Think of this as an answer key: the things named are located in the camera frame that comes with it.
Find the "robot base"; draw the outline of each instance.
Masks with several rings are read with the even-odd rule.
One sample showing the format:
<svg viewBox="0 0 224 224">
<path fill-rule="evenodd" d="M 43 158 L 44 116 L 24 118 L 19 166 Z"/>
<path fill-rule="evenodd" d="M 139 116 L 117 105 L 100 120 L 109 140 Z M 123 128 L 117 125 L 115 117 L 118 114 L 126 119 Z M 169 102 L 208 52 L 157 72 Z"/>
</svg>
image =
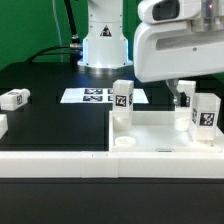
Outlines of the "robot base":
<svg viewBox="0 0 224 224">
<path fill-rule="evenodd" d="M 134 67 L 132 62 L 127 65 L 118 68 L 97 68 L 97 67 L 89 67 L 89 66 L 82 66 L 78 65 L 78 70 L 81 72 L 86 72 L 90 74 L 96 75 L 118 75 L 118 74 L 125 74 L 134 71 Z"/>
</svg>

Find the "black and white tag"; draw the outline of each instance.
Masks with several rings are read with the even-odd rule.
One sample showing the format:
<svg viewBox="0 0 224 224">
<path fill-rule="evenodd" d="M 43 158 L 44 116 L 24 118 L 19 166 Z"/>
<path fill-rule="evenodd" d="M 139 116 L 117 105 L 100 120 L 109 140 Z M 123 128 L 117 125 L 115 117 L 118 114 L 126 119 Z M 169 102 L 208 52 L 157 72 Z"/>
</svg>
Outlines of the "black and white tag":
<svg viewBox="0 0 224 224">
<path fill-rule="evenodd" d="M 112 37 L 111 32 L 108 28 L 108 26 L 105 26 L 103 31 L 100 34 L 101 37 Z"/>
<path fill-rule="evenodd" d="M 201 113 L 199 126 L 213 127 L 215 121 L 215 113 Z"/>
<path fill-rule="evenodd" d="M 116 95 L 115 105 L 117 107 L 127 107 L 127 96 Z"/>
<path fill-rule="evenodd" d="M 17 96 L 17 105 L 20 105 L 23 103 L 23 97 L 22 95 Z"/>
</svg>

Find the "white tray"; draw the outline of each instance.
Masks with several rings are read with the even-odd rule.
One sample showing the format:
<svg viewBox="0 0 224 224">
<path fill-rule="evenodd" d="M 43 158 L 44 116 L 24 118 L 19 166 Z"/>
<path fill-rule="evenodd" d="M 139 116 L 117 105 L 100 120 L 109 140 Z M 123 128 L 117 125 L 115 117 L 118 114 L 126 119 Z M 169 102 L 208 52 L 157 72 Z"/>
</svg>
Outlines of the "white tray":
<svg viewBox="0 0 224 224">
<path fill-rule="evenodd" d="M 132 127 L 128 131 L 118 131 L 113 125 L 112 111 L 109 123 L 110 152 L 222 152 L 224 135 L 217 128 L 212 146 L 196 145 L 188 132 L 174 129 L 172 111 L 134 111 Z M 116 146 L 115 139 L 129 136 L 136 140 L 136 146 Z"/>
</svg>

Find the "white block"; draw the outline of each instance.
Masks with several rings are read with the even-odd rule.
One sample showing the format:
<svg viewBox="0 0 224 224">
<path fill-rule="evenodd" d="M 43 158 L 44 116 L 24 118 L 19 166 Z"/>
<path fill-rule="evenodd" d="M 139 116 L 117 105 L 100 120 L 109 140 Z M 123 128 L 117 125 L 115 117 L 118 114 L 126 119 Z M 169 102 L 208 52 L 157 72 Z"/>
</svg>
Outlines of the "white block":
<svg viewBox="0 0 224 224">
<path fill-rule="evenodd" d="M 213 93 L 195 93 L 189 134 L 193 140 L 214 140 L 221 100 Z"/>
<path fill-rule="evenodd" d="M 117 80 L 113 83 L 113 117 L 118 130 L 130 129 L 133 112 L 134 82 Z"/>
<path fill-rule="evenodd" d="M 223 178 L 223 153 L 118 153 L 119 177 Z"/>
<path fill-rule="evenodd" d="M 2 110 L 14 111 L 27 103 L 30 91 L 27 89 L 13 89 L 0 96 Z"/>
<path fill-rule="evenodd" d="M 175 108 L 175 119 L 174 128 L 177 131 L 187 131 L 190 125 L 191 118 L 190 107 L 176 107 Z"/>
<path fill-rule="evenodd" d="M 83 152 L 82 177 L 118 177 L 117 156 L 108 152 Z"/>
<path fill-rule="evenodd" d="M 0 114 L 0 139 L 8 130 L 7 116 L 5 114 Z"/>
</svg>

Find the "black cable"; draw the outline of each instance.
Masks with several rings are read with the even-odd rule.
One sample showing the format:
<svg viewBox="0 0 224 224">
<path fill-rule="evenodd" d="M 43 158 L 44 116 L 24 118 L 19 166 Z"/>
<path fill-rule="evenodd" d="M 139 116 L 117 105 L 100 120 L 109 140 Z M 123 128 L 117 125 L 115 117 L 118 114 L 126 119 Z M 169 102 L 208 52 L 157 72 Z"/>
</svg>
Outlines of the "black cable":
<svg viewBox="0 0 224 224">
<path fill-rule="evenodd" d="M 43 50 L 37 52 L 36 54 L 34 54 L 33 56 L 27 58 L 25 60 L 25 62 L 31 63 L 36 57 L 39 57 L 39 56 L 43 55 L 45 52 L 58 50 L 58 49 L 66 49 L 66 48 L 70 49 L 70 46 L 62 45 L 62 46 L 55 46 L 55 47 L 49 47 L 49 48 L 43 49 Z"/>
<path fill-rule="evenodd" d="M 66 54 L 71 54 L 71 53 L 66 53 L 66 52 L 58 52 L 58 53 L 46 53 L 46 54 L 41 54 L 39 56 L 45 56 L 45 55 L 66 55 Z"/>
<path fill-rule="evenodd" d="M 76 30 L 76 25 L 75 25 L 75 19 L 73 16 L 73 11 L 72 11 L 72 6 L 71 6 L 71 1 L 70 0 L 64 0 L 66 11 L 67 11 L 67 16 L 68 16 L 68 21 L 70 25 L 70 30 L 72 34 L 72 43 L 80 43 L 80 39 L 77 35 L 77 30 Z"/>
</svg>

